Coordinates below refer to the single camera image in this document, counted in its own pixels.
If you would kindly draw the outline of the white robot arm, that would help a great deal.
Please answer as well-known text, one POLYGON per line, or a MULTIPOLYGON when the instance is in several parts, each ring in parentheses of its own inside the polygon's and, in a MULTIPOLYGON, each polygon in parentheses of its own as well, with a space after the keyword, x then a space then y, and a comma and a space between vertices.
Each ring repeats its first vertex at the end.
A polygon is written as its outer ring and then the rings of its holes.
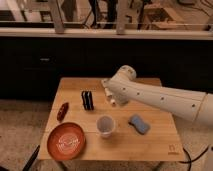
POLYGON ((134 68, 123 65, 106 80, 105 87, 117 103, 135 100, 213 128, 212 93, 138 83, 136 76, 134 68))

